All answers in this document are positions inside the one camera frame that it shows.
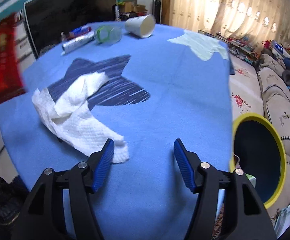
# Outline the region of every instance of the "dark blue star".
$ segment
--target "dark blue star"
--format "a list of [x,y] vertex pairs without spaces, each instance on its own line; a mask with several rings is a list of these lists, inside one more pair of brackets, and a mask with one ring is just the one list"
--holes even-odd
[[150,98],[150,94],[138,84],[121,76],[130,58],[130,55],[124,55],[96,63],[77,58],[67,69],[64,78],[48,87],[49,94],[56,102],[79,76],[97,71],[105,72],[109,81],[88,98],[89,110],[95,105],[121,106],[144,102]]

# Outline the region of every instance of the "blue tablecloth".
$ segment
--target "blue tablecloth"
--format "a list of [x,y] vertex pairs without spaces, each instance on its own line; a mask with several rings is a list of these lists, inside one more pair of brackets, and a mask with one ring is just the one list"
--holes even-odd
[[[183,32],[156,25],[149,38],[124,33],[112,46],[92,42],[66,56],[60,55],[58,45],[24,71],[27,93],[0,105],[3,140],[31,189],[45,168],[66,170],[87,159],[58,142],[41,123],[32,104],[33,91],[64,77],[78,57],[98,62],[131,55],[122,76],[146,89],[150,98],[134,105],[92,109],[99,121],[125,137],[130,154],[128,162],[112,165],[104,187],[91,196],[105,239],[184,238],[197,195],[185,187],[174,160],[175,139],[181,138],[202,161],[228,170],[232,140],[228,60],[214,53],[202,61],[188,46],[167,41]],[[73,235],[67,191],[64,208],[67,229]]]

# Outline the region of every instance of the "yellow rim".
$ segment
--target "yellow rim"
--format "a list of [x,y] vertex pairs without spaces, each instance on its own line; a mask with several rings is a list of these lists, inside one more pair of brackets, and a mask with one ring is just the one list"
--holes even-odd
[[[255,113],[242,114],[234,121],[234,123],[233,123],[232,149],[234,148],[234,139],[235,139],[236,130],[239,127],[239,125],[245,121],[256,121],[256,122],[259,122],[260,124],[264,125],[270,131],[270,133],[273,135],[273,137],[276,141],[276,144],[279,148],[279,151],[280,151],[280,157],[281,157],[280,179],[279,179],[279,183],[277,185],[277,188],[274,191],[274,194],[272,195],[272,197],[269,200],[267,200],[264,203],[265,208],[268,209],[270,206],[272,206],[275,203],[275,201],[278,199],[278,197],[281,194],[282,189],[283,189],[285,176],[286,176],[285,150],[283,147],[283,143],[281,141],[281,137],[279,136],[279,134],[277,133],[275,128],[272,126],[272,124],[268,120],[266,120],[263,116],[261,116],[259,114],[255,114]],[[230,171],[232,172],[234,170],[235,170],[235,163],[234,163],[234,156],[232,155],[231,160],[230,160]]]

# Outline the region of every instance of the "metal screw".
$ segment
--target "metal screw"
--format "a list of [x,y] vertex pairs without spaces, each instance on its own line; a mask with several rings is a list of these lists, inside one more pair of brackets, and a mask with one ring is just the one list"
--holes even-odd
[[241,169],[236,169],[235,170],[235,173],[237,174],[237,175],[243,175],[244,174],[244,171],[242,171]]
[[211,166],[211,165],[210,165],[209,163],[207,163],[207,162],[203,162],[203,163],[201,163],[201,167],[202,167],[203,169],[208,169],[210,166]]
[[49,175],[53,172],[53,170],[51,168],[47,168],[44,170],[44,174]]
[[78,164],[78,167],[79,167],[80,169],[86,168],[86,167],[87,167],[87,163],[86,163],[86,162],[80,162],[80,163]]

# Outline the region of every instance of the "patterned curtain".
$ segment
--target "patterned curtain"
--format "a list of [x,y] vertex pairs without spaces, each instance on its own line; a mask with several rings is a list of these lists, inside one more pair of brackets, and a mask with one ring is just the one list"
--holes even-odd
[[290,0],[171,0],[170,24],[224,37],[290,43]]

